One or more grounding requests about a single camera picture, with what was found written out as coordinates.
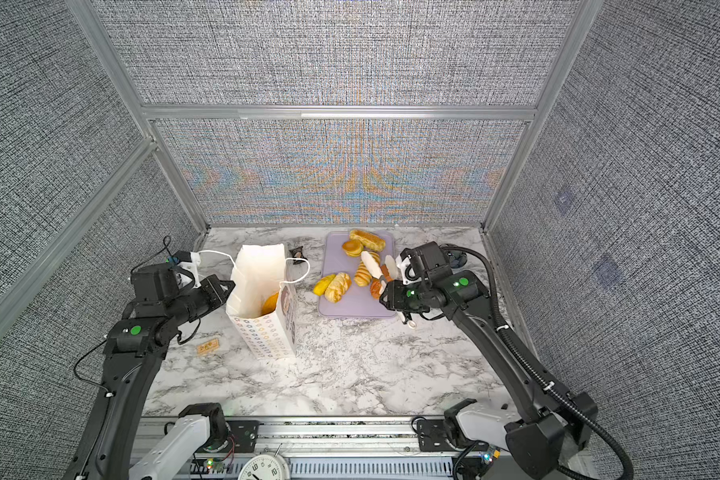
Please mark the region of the long glazed bread stick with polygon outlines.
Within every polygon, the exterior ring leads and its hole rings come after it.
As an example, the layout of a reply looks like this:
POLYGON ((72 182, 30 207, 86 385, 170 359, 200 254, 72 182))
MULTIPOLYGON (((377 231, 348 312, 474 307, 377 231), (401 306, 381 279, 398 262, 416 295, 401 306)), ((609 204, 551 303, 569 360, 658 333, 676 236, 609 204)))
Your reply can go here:
POLYGON ((367 250, 382 252, 386 247, 386 241, 380 236, 359 229, 353 229, 349 233, 351 240, 360 242, 367 250))

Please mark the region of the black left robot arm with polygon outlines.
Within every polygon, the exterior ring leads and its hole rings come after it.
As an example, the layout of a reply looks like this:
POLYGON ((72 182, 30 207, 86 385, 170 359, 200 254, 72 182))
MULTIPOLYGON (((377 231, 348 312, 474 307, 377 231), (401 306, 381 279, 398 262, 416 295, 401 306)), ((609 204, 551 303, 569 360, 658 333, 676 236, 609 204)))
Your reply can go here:
POLYGON ((134 299, 103 341, 102 379, 65 479, 123 479, 130 468, 143 407, 180 327, 224 306, 232 280, 210 275, 181 287, 179 268, 149 267, 131 276, 134 299))

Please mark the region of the white analog clock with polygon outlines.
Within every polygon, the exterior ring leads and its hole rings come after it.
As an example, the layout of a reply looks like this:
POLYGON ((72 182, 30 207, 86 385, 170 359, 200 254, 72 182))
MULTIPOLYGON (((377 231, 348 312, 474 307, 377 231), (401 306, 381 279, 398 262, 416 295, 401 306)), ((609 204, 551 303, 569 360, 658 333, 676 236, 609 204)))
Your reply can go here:
POLYGON ((252 457, 238 474, 239 480, 290 480, 290 467, 279 454, 262 453, 252 457))

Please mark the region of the grey round dish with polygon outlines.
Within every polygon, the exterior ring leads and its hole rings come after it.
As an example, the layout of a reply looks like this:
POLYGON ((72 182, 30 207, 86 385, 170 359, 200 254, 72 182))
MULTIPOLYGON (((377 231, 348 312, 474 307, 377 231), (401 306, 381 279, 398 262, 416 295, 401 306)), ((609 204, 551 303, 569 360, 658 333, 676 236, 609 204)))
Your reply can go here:
POLYGON ((443 252, 446 254, 452 269, 461 269, 467 264, 468 258, 465 252, 452 249, 444 249, 443 252))

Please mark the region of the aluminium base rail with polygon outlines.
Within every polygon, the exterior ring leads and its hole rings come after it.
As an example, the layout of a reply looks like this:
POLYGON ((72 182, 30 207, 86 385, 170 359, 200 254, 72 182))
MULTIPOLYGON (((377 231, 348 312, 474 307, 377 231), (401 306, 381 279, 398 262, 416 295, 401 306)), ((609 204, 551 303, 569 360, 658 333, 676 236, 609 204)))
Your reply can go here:
POLYGON ((196 453, 260 453, 271 448, 277 466, 286 455, 390 456, 448 453, 463 448, 503 450, 532 477, 553 472, 582 450, 592 429, 545 412, 533 422, 482 402, 461 403, 442 416, 224 417, 217 404, 191 405, 139 460, 131 457, 138 417, 101 412, 83 434, 64 476, 67 479, 171 479, 196 453))

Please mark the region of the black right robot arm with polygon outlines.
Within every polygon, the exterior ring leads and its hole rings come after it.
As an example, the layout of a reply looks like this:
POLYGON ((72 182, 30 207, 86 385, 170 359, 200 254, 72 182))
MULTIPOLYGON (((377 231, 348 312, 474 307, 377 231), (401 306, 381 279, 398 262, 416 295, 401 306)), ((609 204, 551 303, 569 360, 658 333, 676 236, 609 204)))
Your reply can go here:
POLYGON ((505 424, 501 434, 480 419, 481 406, 463 401, 447 411, 451 443, 469 454, 478 444, 508 451, 531 478, 557 471, 582 478, 563 463, 563 446, 571 440, 583 450, 598 436, 618 458, 621 478, 631 479, 634 466, 619 442, 597 421, 597 405, 587 393, 573 395, 529 348, 502 316, 495 269, 483 254, 452 244, 429 242, 406 248, 393 260, 377 262, 362 257, 371 275, 384 281, 379 302, 398 312, 404 322, 426 319, 437 311, 457 326, 498 374, 513 400, 519 419, 505 424))

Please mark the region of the small round bun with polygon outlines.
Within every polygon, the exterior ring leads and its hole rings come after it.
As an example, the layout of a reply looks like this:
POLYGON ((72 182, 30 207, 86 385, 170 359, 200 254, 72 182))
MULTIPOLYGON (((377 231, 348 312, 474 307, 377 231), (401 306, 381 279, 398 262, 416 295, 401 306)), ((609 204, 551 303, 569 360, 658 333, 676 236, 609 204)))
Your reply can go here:
POLYGON ((359 240, 350 239, 342 244, 342 250, 349 257, 360 257, 364 246, 359 240))

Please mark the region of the reddish brown croissant pastry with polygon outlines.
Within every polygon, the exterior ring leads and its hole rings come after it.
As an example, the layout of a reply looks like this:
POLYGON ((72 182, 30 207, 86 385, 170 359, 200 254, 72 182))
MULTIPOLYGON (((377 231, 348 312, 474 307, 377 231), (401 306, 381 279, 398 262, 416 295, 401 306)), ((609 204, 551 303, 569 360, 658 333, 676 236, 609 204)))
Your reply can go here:
POLYGON ((382 265, 380 276, 375 278, 370 284, 370 294, 372 298, 379 300, 386 288, 386 285, 392 280, 393 277, 390 275, 387 265, 382 265))

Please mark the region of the sesame oval bread roll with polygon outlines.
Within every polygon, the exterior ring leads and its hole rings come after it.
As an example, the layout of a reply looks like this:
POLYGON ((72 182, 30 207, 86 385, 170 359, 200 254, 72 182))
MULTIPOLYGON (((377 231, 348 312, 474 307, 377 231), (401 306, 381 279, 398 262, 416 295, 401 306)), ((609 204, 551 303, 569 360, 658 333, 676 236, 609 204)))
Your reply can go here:
POLYGON ((278 299, 278 292, 269 296, 262 304, 260 315, 265 316, 274 313, 277 308, 278 299))

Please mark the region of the pale braided bread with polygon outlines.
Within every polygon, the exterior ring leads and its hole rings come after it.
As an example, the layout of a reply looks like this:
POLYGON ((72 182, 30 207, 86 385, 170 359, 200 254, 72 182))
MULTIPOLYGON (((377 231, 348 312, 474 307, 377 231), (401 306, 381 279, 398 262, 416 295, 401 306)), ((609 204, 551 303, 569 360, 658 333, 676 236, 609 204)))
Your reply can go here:
POLYGON ((346 272, 339 272, 327 286, 323 296, 331 303, 338 303, 352 285, 352 279, 346 272))

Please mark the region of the white patterned paper bag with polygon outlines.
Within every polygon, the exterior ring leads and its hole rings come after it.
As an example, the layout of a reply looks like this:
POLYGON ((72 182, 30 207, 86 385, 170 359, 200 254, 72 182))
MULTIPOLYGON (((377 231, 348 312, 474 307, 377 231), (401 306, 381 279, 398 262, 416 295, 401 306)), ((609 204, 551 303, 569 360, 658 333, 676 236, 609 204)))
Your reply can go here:
POLYGON ((235 256, 203 249, 203 261, 226 257, 236 287, 225 305, 210 315, 210 326, 241 339, 258 359, 292 358, 296 355, 295 287, 311 271, 311 264, 294 262, 284 244, 244 245, 235 256), (274 313, 261 316, 263 302, 278 292, 274 313))

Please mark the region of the yellow lemon shaped bread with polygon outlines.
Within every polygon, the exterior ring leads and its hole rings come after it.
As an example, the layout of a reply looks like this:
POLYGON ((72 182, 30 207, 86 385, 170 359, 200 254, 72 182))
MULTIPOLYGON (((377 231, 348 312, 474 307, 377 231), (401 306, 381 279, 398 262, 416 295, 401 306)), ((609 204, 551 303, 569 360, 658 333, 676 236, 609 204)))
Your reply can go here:
POLYGON ((316 296, 322 296, 325 293, 325 291, 327 290, 327 288, 329 287, 329 285, 333 282, 335 277, 336 277, 335 274, 330 274, 330 275, 327 275, 327 276, 321 278, 315 284, 315 286, 313 288, 313 294, 316 296))

